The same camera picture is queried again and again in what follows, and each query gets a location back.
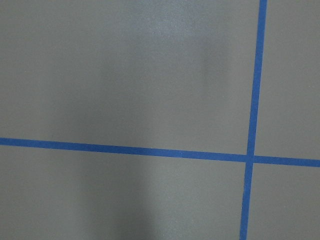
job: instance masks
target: gray floor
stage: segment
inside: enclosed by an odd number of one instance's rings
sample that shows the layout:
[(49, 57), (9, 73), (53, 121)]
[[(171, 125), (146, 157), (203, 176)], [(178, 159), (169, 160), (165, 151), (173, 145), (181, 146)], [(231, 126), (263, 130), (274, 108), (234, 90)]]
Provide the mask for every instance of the gray floor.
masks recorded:
[[(258, 7), (1, 1), (0, 138), (246, 154)], [(268, 3), (255, 155), (320, 160), (319, 13)], [(254, 164), (247, 239), (318, 240), (319, 171)], [(237, 240), (244, 173), (0, 146), (0, 239)]]

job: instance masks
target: gray surface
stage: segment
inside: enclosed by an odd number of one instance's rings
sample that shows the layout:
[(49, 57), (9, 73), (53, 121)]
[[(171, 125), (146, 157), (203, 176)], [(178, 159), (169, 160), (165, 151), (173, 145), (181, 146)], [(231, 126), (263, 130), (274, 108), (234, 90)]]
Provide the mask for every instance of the gray surface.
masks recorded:
[(245, 154), (257, 0), (2, 0), (0, 136)]
[(318, 240), (320, 168), (255, 164), (248, 240)]
[(239, 239), (244, 163), (0, 146), (0, 165), (0, 239)]
[(320, 159), (320, 1), (268, 2), (256, 155)]

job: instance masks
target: horizontal blue line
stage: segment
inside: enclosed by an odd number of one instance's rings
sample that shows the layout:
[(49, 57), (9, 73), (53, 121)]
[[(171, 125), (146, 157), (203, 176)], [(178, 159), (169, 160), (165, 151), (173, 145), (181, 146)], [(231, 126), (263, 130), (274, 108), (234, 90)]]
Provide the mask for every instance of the horizontal blue line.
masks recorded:
[(320, 167), (320, 160), (304, 159), (304, 158), (289, 158), (276, 156), (254, 156), (255, 164), (277, 164), (289, 166), (304, 166), (304, 167)]
[(131, 155), (146, 155), (146, 156), (170, 157), (170, 158), (231, 161), (231, 162), (242, 162), (242, 163), (245, 162), (247, 159), (246, 155), (240, 155), (240, 154), (170, 150), (170, 149), (132, 147), (132, 146), (99, 145), (99, 144), (61, 142), (61, 141), (42, 141), (42, 140), (17, 139), (17, 138), (5, 138), (5, 137), (0, 137), (0, 145), (42, 148), (42, 149), (86, 151), (86, 152), (97, 152), (97, 153), (131, 154)]

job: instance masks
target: vertical blue line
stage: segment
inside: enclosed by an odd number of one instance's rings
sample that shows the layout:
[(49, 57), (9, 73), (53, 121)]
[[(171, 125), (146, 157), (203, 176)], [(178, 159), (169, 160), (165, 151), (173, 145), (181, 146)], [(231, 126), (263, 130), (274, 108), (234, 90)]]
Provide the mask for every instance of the vertical blue line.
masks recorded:
[(267, 13), (267, 0), (260, 0), (257, 35), (256, 35), (255, 62), (254, 62), (253, 84), (252, 84), (252, 95), (251, 95), (248, 143), (247, 143), (247, 151), (246, 151), (247, 161), (245, 164), (245, 171), (244, 171), (244, 186), (243, 186), (240, 238), (239, 238), (240, 240), (246, 240), (247, 233), (248, 233), (251, 183), (252, 183), (252, 173), (253, 173), (253, 166), (254, 166), (259, 93), (260, 93), (262, 61), (263, 61), (263, 53), (264, 53), (266, 13)]

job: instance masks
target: blue line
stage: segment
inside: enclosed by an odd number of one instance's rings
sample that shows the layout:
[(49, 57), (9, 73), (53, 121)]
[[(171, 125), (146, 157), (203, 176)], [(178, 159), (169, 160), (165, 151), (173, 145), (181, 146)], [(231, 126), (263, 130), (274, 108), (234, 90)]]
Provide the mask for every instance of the blue line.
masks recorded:
[(242, 162), (242, 163), (246, 161), (246, 155), (229, 154), (229, 153), (170, 150), (170, 149), (131, 147), (131, 146), (112, 146), (112, 145), (99, 145), (99, 144), (61, 142), (61, 141), (42, 141), (42, 140), (16, 139), (16, 138), (4, 138), (4, 137), (0, 137), (0, 145), (42, 148), (42, 149), (86, 151), (86, 152), (97, 152), (97, 153), (131, 154), (131, 155), (146, 155), (146, 156), (170, 157), (170, 158), (217, 160), (217, 161), (230, 161), (230, 162)]
[(261, 82), (262, 61), (263, 61), (263, 53), (264, 53), (266, 13), (267, 13), (267, 0), (260, 0), (257, 35), (256, 35), (255, 62), (254, 62), (253, 84), (252, 84), (252, 95), (251, 95), (248, 143), (247, 143), (247, 151), (246, 151), (248, 158), (245, 164), (245, 171), (244, 171), (244, 186), (243, 186), (240, 236), (239, 236), (240, 240), (246, 240), (247, 233), (248, 233), (251, 183), (252, 183), (252, 174), (253, 174), (253, 166), (254, 166), (260, 82)]
[(275, 156), (254, 156), (253, 161), (256, 164), (277, 164), (277, 165), (320, 168), (320, 160), (315, 160), (315, 159), (275, 157)]

